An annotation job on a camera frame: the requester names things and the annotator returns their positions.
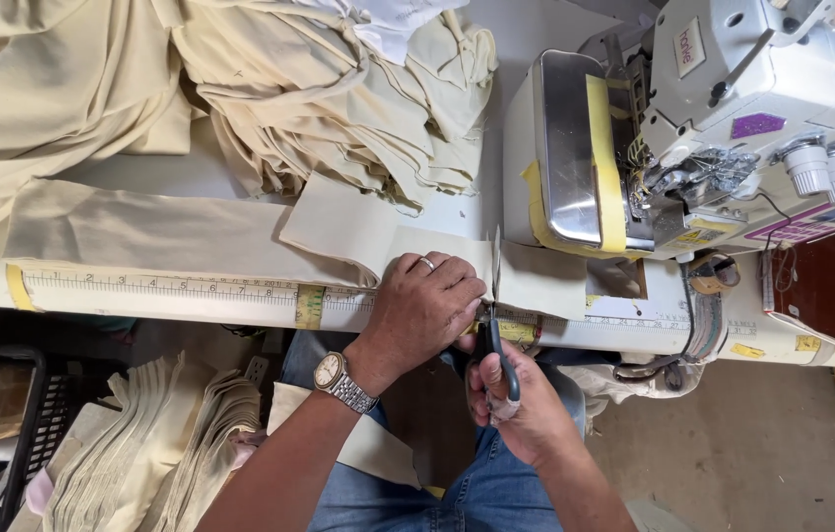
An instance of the fabric bundle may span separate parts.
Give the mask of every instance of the fabric bundle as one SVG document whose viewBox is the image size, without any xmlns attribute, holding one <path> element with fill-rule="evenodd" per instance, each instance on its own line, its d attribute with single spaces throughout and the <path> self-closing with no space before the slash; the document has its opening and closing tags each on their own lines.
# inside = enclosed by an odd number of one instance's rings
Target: fabric bundle
<svg viewBox="0 0 835 532">
<path fill-rule="evenodd" d="M 314 7 L 190 0 L 185 14 L 171 39 L 251 194 L 297 194 L 317 171 L 420 209 L 476 176 L 497 66 L 488 30 L 445 11 L 413 32 L 400 66 L 365 46 L 356 20 Z"/>
<path fill-rule="evenodd" d="M 165 0 L 0 0 L 0 221 L 34 176 L 118 151 L 187 153 L 177 19 Z"/>
<path fill-rule="evenodd" d="M 45 532 L 193 530 L 234 466 L 228 436 L 258 429 L 257 389 L 235 375 L 182 353 L 113 376 L 121 415 L 60 472 Z"/>
</svg>

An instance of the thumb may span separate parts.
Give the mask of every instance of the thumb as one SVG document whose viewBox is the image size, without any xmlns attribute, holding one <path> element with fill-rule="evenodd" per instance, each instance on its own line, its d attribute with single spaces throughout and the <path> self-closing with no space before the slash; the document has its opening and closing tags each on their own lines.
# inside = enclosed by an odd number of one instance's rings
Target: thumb
<svg viewBox="0 0 835 532">
<path fill-rule="evenodd" d="M 482 383 L 496 397 L 505 399 L 509 395 L 509 384 L 502 376 L 502 366 L 500 366 L 498 353 L 490 353 L 482 359 L 480 362 L 480 377 Z"/>
</svg>

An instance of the forearm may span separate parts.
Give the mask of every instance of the forearm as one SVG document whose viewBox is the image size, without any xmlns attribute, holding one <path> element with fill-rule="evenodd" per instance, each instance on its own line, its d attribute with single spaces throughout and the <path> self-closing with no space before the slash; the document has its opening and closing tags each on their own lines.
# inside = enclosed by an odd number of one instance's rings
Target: forearm
<svg viewBox="0 0 835 532">
<path fill-rule="evenodd" d="M 535 464 L 542 486 L 567 531 L 636 532 L 621 497 L 608 484 L 579 437 Z"/>
<path fill-rule="evenodd" d="M 313 391 L 236 473 L 197 531 L 305 530 L 341 446 L 361 417 L 340 400 Z"/>
</svg>

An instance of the jeans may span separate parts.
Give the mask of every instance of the jeans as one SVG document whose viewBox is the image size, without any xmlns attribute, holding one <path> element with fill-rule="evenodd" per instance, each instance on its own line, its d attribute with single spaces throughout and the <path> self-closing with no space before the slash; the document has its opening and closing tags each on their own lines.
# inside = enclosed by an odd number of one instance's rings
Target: jeans
<svg viewBox="0 0 835 532">
<path fill-rule="evenodd" d="M 355 337 L 343 332 L 297 332 L 280 381 L 313 389 L 312 373 L 319 361 L 329 351 L 341 352 Z M 540 366 L 584 434 L 581 389 L 554 367 Z M 380 402 L 368 416 L 388 428 Z M 477 427 L 476 457 L 440 501 L 426 490 L 336 463 L 308 526 L 310 532 L 561 529 L 535 470 L 510 453 L 492 427 Z"/>
</svg>

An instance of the person's right hand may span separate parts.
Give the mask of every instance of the person's right hand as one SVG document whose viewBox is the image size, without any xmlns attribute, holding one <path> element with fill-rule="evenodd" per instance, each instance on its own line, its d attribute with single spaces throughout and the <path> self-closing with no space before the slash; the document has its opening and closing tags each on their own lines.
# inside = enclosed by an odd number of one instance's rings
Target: person's right hand
<svg viewBox="0 0 835 532">
<path fill-rule="evenodd" d="M 472 352 L 475 343 L 475 335 L 468 334 L 459 339 L 458 346 Z M 558 453 L 565 453 L 565 449 L 571 448 L 571 442 L 581 440 L 581 435 L 538 364 L 506 340 L 502 340 L 502 352 L 516 369 L 520 405 L 516 416 L 500 422 L 500 435 L 509 451 L 519 460 L 538 468 L 540 463 L 552 460 Z M 489 410 L 483 386 L 501 399 L 505 399 L 509 392 L 502 377 L 500 356 L 490 353 L 479 365 L 471 365 L 467 379 L 470 412 L 477 425 L 486 426 L 489 424 Z"/>
</svg>

